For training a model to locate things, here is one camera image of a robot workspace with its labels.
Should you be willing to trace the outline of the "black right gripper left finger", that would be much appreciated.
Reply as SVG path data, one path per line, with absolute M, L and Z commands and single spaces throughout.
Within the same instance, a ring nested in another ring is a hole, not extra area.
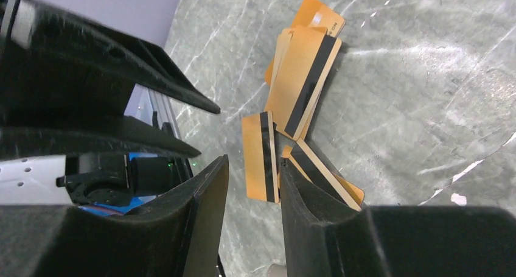
M 222 155 L 122 216 L 69 205 L 1 207 L 2 276 L 217 276 L 229 181 Z

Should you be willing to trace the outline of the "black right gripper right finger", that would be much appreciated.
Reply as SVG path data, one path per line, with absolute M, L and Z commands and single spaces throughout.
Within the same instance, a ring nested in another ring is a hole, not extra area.
M 486 206 L 356 211 L 281 164 L 288 276 L 514 276 L 515 217 Z

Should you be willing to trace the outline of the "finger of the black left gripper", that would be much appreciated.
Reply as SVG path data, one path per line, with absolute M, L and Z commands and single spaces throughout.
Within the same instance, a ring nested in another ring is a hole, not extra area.
M 163 48 L 42 0 L 1 0 L 1 125 L 116 125 L 141 85 L 201 110 L 220 107 Z
M 201 155 L 172 134 L 130 116 L 38 117 L 1 126 L 1 159 L 86 153 Z

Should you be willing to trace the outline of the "gold card black stripe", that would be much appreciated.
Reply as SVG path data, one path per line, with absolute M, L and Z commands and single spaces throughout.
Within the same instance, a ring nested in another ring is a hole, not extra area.
M 243 157 L 248 198 L 279 203 L 277 153 L 272 112 L 242 119 Z

